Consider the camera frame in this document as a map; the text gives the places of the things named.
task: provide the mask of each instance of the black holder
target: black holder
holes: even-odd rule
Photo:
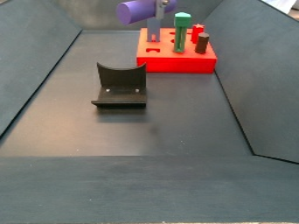
[[[146,64],[128,69],[114,69],[98,63],[102,88],[98,107],[146,107]]]

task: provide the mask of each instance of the gray floor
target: gray floor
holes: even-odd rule
[[[251,155],[215,74],[148,74],[147,109],[98,110],[90,103],[99,97],[96,63],[134,67],[138,37],[138,31],[83,32],[0,156]]]
[[[147,76],[146,110],[98,110],[96,62],[138,32],[83,32],[0,145],[0,222],[298,222],[299,166],[251,156],[217,76]]]

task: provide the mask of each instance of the purple object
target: purple object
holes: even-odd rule
[[[164,13],[174,11],[176,0],[171,0],[164,7]],[[120,3],[116,7],[116,16],[123,25],[152,18],[155,16],[155,0],[136,0]]]

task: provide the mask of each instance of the red block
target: red block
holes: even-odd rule
[[[205,25],[195,24],[191,28],[191,42],[194,44],[198,43],[199,34],[205,32]]]
[[[147,29],[140,31],[136,64],[144,63],[148,73],[213,74],[218,57],[209,44],[207,52],[195,52],[191,42],[193,29],[187,30],[184,53],[174,52],[175,29],[162,29],[160,42],[147,42]]]

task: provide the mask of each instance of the gray wall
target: gray wall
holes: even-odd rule
[[[52,1],[0,5],[0,136],[80,33]]]
[[[299,23],[245,2],[225,0],[205,22],[219,80],[254,152],[299,162]]]
[[[122,25],[116,17],[116,7],[124,0],[55,0],[58,5],[84,30],[138,30],[146,21]],[[176,11],[191,13],[193,22],[201,23],[223,0],[178,0]],[[174,13],[163,20],[163,27],[174,27]]]

